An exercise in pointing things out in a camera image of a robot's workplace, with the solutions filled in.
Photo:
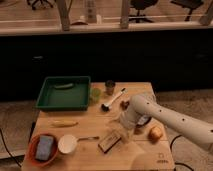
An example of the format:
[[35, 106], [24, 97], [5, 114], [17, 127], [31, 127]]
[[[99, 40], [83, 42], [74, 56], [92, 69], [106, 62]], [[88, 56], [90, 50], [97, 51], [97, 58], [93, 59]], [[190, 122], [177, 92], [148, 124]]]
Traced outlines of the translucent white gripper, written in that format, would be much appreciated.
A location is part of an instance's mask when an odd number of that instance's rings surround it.
[[141, 115], [129, 107], [112, 121], [112, 126], [122, 138], [129, 138], [130, 132], [135, 129], [140, 118]]

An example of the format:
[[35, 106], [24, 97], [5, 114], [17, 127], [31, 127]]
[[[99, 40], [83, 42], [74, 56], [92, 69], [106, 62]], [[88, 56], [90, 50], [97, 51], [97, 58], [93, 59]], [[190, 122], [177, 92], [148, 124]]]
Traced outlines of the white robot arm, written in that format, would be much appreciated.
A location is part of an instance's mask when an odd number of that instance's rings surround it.
[[132, 130], [145, 116], [158, 120], [213, 154], [213, 124], [165, 108], [152, 94], [133, 95], [127, 109], [119, 115], [118, 123], [124, 130]]

